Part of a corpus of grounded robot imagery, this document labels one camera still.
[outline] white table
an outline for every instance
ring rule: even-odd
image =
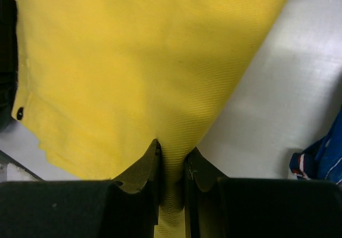
[[[289,0],[199,150],[229,176],[286,178],[293,149],[332,124],[341,75],[342,0]],[[76,179],[20,124],[0,134],[0,150],[43,179]]]

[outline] white stripe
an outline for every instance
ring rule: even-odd
[[[336,162],[336,164],[335,165],[333,165],[332,167],[331,167],[331,169],[329,169],[329,171],[327,172],[327,175],[325,176],[325,178],[324,179],[327,179],[328,178],[328,175],[330,174],[330,171],[332,171],[333,170],[333,168],[334,167],[336,167],[339,163],[340,163],[340,161],[342,160],[342,158],[341,159],[339,159],[337,162]]]
[[[304,154],[300,156],[299,160],[299,170],[304,173]]]

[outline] fabric texture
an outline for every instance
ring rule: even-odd
[[[298,179],[324,179],[342,188],[342,110],[325,137],[294,153],[290,170]]]
[[[113,178],[162,145],[156,236],[183,237],[183,161],[222,110],[286,0],[16,0],[13,117],[48,161]]]

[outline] yellow fabric strip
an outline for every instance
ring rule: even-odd
[[[286,0],[16,0],[13,116],[48,160],[113,178],[162,145],[156,236],[184,237],[177,182]]]

